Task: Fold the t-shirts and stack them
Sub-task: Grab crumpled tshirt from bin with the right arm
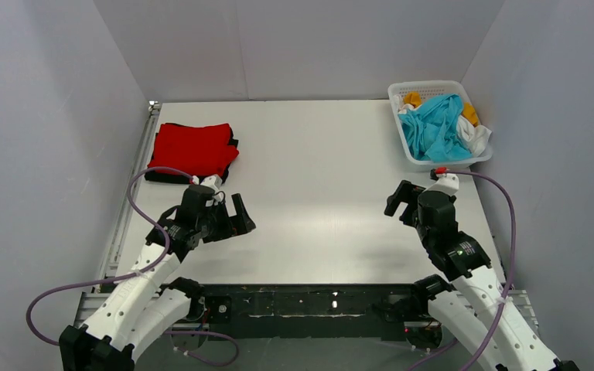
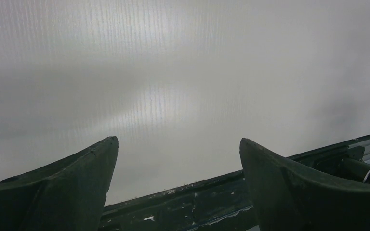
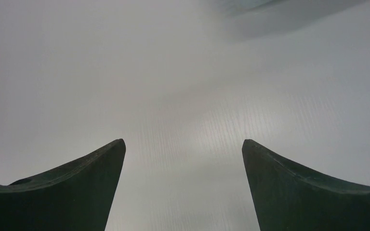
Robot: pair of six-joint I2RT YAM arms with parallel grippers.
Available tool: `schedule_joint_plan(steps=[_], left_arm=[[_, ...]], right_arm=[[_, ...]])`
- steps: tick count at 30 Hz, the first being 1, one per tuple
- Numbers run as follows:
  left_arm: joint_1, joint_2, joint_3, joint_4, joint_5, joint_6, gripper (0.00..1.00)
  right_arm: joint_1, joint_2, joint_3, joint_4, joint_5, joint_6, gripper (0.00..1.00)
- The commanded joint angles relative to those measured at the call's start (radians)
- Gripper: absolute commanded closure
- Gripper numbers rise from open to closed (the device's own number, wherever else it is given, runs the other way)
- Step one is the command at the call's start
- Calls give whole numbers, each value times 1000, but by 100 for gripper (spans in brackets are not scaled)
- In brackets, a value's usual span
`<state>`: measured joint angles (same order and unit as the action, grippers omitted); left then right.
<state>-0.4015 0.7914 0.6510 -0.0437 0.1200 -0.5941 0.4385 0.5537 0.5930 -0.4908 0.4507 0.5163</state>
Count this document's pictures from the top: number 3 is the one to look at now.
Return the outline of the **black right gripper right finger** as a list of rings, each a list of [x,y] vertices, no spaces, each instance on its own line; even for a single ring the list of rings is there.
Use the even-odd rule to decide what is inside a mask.
[[[251,139],[242,155],[261,230],[370,231],[370,186],[323,174]]]

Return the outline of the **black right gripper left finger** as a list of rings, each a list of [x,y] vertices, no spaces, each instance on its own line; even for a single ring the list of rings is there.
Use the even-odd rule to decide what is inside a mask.
[[[0,185],[0,231],[103,231],[126,145],[117,139],[83,157]]]

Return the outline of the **turquoise polo shirt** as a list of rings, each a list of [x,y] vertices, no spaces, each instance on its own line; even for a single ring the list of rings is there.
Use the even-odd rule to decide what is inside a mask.
[[[219,6],[227,11],[251,10],[260,7],[272,0],[218,0]]]

